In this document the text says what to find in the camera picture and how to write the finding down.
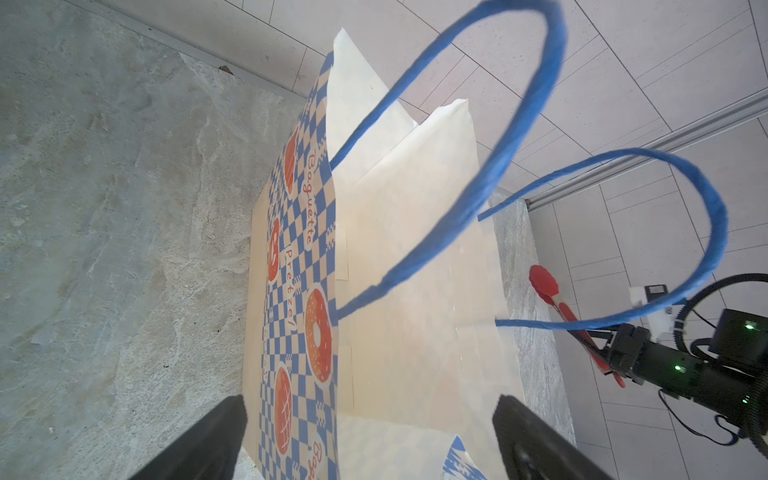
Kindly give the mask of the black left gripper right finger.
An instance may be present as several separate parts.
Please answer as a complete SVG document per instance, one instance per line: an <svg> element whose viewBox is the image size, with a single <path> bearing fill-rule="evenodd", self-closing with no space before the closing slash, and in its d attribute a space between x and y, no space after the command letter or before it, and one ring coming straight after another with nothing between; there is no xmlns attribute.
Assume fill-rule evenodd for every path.
<svg viewBox="0 0 768 480"><path fill-rule="evenodd" d="M514 396L499 397L492 425L509 479L611 479Z"/></svg>

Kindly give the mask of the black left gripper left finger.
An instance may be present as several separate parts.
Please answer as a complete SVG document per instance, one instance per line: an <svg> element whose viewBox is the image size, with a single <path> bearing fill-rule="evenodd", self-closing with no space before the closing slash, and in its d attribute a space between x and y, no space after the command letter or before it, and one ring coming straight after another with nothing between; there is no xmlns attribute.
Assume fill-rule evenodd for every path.
<svg viewBox="0 0 768 480"><path fill-rule="evenodd" d="M247 421L244 397L229 396L131 479L232 479Z"/></svg>

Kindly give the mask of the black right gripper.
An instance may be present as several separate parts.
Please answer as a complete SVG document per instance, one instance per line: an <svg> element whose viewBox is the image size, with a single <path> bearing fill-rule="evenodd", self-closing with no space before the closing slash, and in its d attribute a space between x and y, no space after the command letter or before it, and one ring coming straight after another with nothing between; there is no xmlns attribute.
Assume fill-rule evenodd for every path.
<svg viewBox="0 0 768 480"><path fill-rule="evenodd" d="M651 383L672 396L693 396L709 365L689 353L651 340L650 331L632 324L614 328L605 347L614 373L635 383Z"/></svg>

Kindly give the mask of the blue checkered paper bag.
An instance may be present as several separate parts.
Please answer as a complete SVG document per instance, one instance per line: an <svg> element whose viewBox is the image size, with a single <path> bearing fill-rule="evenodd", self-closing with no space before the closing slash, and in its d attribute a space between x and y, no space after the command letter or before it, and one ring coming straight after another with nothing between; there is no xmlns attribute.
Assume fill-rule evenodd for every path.
<svg viewBox="0 0 768 480"><path fill-rule="evenodd" d="M459 194L458 199L443 215L426 237L419 242L405 257L392 267L378 283L368 287L344 306L338 308L339 318L345 318L356 311L385 297L399 284L409 280L430 261L450 246L469 226L473 219L483 219L505 208L504 203L482 211L481 205L490 197L492 191L505 173L509 161L517 152L520 143L535 123L536 117L543 110L560 73L567 43L567 31L563 12L556 1L483 1L460 17L441 33L417 57L412 65L400 76L393 87L379 103L364 117L349 135L345 143L330 161L336 168L350 153L357 142L377 122L386 110L398 100L402 92L421 74L423 70L453 40L471 25L507 11L535 11L544 17L547 34L544 40L540 64L535 71L515 115L497 143L489 160L481 167ZM554 323L522 319L502 319L499 327L530 328L548 331L584 331L605 329L627 324L640 317L660 311L694 292L720 264L727 245L728 213L720 194L711 182L691 162L666 152L644 148L629 148L609 151L596 155L566 168L551 173L558 178L574 171L597 164L604 160L639 155L663 161L678 169L698 191L711 222L710 243L701 262L691 276L679 287L667 295L639 309L627 310L593 320L581 320L570 323Z"/></svg>

